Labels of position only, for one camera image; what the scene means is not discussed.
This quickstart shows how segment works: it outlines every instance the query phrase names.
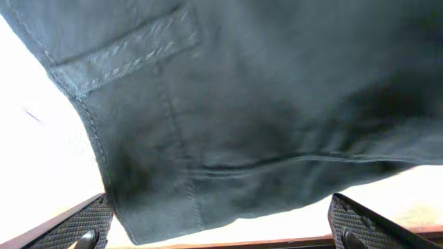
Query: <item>black fabric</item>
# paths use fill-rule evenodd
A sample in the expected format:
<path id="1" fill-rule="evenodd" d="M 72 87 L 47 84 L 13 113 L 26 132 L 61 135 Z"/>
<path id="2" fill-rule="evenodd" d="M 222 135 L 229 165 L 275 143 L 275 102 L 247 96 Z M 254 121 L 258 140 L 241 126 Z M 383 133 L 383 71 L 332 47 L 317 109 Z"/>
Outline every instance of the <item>black fabric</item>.
<path id="1" fill-rule="evenodd" d="M 135 244 L 443 163 L 443 1 L 5 1 Z"/>

